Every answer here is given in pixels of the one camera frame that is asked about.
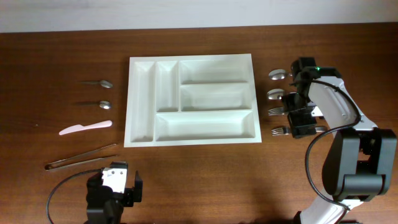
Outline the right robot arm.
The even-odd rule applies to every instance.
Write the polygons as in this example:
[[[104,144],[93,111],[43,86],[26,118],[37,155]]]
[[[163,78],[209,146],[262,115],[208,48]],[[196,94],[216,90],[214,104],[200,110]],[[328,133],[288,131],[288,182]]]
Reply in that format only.
[[[294,216],[294,223],[340,223],[364,202],[384,195],[390,187],[397,136],[380,129],[350,97],[340,72],[319,67],[313,57],[300,57],[291,65],[295,93],[282,97],[292,135],[315,134],[318,108],[328,130],[316,136],[305,153],[307,180],[317,194],[311,206]],[[317,189],[309,168],[312,147],[328,134],[333,142],[322,167],[323,188]]]

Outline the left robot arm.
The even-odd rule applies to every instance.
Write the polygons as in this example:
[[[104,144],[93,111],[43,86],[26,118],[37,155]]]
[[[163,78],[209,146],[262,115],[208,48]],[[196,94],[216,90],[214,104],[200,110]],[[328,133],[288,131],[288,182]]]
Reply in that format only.
[[[88,223],[120,224],[126,207],[142,202],[143,180],[135,173],[134,186],[126,187],[127,162],[112,162],[86,183]]]

